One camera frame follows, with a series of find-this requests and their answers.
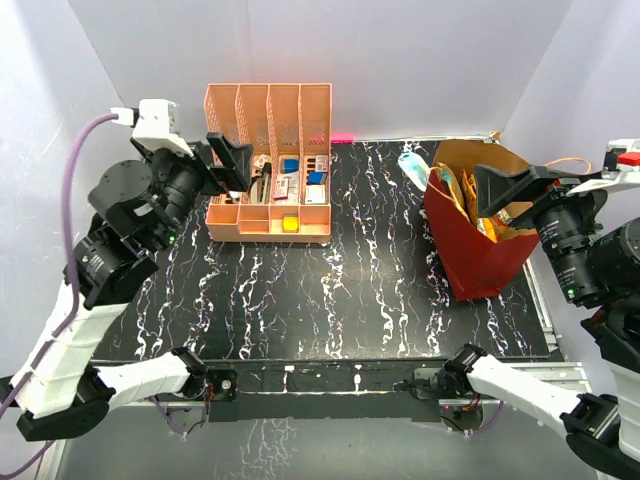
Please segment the red brown paper bag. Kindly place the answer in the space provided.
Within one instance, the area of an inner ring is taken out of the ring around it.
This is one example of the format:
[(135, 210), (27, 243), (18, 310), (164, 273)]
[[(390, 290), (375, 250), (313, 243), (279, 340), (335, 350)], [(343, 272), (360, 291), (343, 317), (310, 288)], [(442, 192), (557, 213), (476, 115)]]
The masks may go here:
[(508, 229), (498, 243), (489, 240), (443, 191), (439, 163), (454, 172), (460, 187), (463, 172), (471, 173), (478, 164), (507, 172), (519, 172), (530, 165), (499, 144), (462, 139), (442, 141), (433, 159), (423, 204), (453, 295), (458, 301), (496, 296), (524, 265), (539, 237), (533, 229)]

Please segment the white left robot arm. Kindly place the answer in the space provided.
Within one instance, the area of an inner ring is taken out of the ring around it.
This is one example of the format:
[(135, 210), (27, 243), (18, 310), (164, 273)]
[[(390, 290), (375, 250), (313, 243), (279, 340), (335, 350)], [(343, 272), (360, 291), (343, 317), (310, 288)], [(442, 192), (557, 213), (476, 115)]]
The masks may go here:
[(178, 347), (155, 359), (96, 367), (91, 359), (112, 323), (157, 270), (200, 196), (250, 187), (254, 154), (211, 132), (184, 153), (139, 147), (139, 158), (109, 167), (90, 191), (95, 215), (64, 269), (55, 307), (24, 367), (1, 381), (1, 399), (21, 414), (29, 442), (73, 439), (129, 403), (171, 394), (194, 399), (207, 370)]

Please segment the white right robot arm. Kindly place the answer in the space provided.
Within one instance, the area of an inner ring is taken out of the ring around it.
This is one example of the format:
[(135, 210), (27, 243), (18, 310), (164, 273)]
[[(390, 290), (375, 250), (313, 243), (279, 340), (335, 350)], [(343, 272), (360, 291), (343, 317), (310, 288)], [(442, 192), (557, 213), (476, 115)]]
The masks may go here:
[(448, 394), (493, 397), (564, 438), (595, 470), (616, 479), (639, 476), (639, 221), (602, 234), (598, 212), (614, 193), (636, 190), (639, 169), (622, 166), (570, 174), (531, 166), (518, 173), (478, 165), (478, 213), (514, 202), (528, 208), (510, 226), (533, 229), (564, 300), (585, 313), (579, 339), (589, 366), (609, 378), (605, 393), (576, 393), (544, 382), (465, 344), (437, 373)]

